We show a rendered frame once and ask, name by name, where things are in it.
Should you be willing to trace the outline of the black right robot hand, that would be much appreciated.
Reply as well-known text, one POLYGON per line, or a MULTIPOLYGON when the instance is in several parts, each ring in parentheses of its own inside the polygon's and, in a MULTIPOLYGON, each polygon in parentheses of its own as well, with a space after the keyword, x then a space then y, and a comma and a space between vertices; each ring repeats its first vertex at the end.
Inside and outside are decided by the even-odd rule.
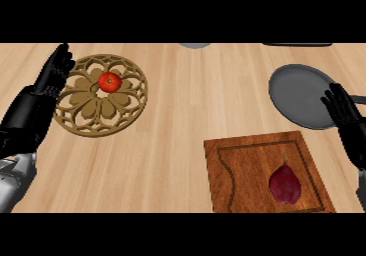
POLYGON ((329 84, 320 101, 337 128, 348 159, 366 171, 366 117, 361 116, 351 96, 337 83, 329 84))

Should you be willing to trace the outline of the ornate round wooden trivet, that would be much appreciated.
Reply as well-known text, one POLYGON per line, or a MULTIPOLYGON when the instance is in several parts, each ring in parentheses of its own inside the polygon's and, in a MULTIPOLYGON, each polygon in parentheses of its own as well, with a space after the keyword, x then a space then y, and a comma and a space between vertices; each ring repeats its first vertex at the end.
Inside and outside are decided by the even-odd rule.
POLYGON ((137 64, 113 54, 82 57, 67 75, 57 98, 54 121, 72 134, 98 138, 122 131, 137 120, 147 102, 147 79, 137 64), (98 77, 117 75, 120 86, 104 92, 98 77))

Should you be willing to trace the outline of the grey round object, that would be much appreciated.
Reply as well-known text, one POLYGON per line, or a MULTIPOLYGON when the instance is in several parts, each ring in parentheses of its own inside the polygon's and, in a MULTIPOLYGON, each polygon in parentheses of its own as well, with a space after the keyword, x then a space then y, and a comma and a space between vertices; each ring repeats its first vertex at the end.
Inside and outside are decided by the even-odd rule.
POLYGON ((210 43, 178 43, 187 49, 202 49, 210 45, 210 43))

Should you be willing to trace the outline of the brown wooden cutting board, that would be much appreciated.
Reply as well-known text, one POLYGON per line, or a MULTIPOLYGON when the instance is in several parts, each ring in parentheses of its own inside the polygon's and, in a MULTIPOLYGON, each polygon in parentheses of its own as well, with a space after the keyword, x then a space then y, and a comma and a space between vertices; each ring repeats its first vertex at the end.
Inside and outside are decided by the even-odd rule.
POLYGON ((206 140, 203 148, 215 213, 335 213, 299 131, 206 140), (278 203, 268 189, 284 160, 301 183, 293 205, 278 203))

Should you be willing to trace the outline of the red apple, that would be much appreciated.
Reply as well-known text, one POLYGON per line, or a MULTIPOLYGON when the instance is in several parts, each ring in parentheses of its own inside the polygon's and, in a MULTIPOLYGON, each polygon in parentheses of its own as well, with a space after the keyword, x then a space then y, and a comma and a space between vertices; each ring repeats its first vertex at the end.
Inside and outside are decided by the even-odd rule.
POLYGON ((112 72, 103 72, 97 79, 97 85, 103 92, 115 93, 120 88, 120 78, 112 72))

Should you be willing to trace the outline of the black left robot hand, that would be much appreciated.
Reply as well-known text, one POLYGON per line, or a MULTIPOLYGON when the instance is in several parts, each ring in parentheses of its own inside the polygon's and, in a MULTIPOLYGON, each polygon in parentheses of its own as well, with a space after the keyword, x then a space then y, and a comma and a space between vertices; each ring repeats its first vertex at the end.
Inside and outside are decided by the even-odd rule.
POLYGON ((0 123, 0 159, 36 151, 73 65, 69 46, 63 43, 44 63, 35 83, 23 87, 4 114, 0 123))

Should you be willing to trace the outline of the grey frying pan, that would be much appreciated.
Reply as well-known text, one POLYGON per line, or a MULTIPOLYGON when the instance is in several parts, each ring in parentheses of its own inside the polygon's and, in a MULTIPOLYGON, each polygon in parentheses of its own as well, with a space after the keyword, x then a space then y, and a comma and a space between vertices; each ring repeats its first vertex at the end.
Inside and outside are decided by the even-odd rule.
POLYGON ((335 126, 320 98, 333 79, 302 64, 278 67, 268 80, 268 95, 284 118, 298 126, 323 130, 335 126))

